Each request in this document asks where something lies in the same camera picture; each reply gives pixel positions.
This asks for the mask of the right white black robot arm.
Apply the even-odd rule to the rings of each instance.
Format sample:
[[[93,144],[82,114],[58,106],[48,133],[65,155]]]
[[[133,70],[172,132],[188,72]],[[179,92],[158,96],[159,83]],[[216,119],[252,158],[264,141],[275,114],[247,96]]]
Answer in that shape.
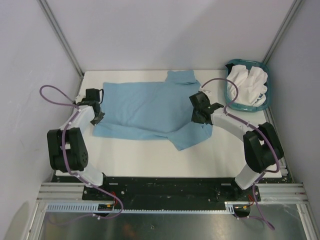
[[[193,106],[192,122],[221,128],[243,142],[245,166],[232,180],[230,188],[235,200],[247,197],[249,189],[265,174],[280,171],[279,160],[284,157],[284,151],[271,123],[254,125],[243,120],[227,112],[222,104],[211,104],[202,91],[189,99]]]

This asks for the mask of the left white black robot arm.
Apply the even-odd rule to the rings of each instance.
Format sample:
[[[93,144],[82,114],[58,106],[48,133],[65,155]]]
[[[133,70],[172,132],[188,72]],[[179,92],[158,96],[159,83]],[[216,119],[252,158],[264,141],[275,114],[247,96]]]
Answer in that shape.
[[[104,174],[89,163],[83,133],[87,127],[96,126],[104,118],[103,99],[103,89],[86,89],[81,101],[63,104],[73,108],[72,115],[60,128],[47,133],[51,168],[76,177],[88,187],[94,186],[93,194],[100,200],[110,196],[111,188],[103,183]]]

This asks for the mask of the light blue t shirt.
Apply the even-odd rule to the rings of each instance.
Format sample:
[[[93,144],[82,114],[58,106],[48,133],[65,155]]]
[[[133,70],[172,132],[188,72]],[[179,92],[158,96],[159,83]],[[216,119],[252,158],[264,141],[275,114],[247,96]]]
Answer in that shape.
[[[168,71],[165,81],[103,83],[103,119],[95,137],[169,140],[181,151],[212,136],[210,124],[192,122],[189,97],[201,84],[192,70]]]

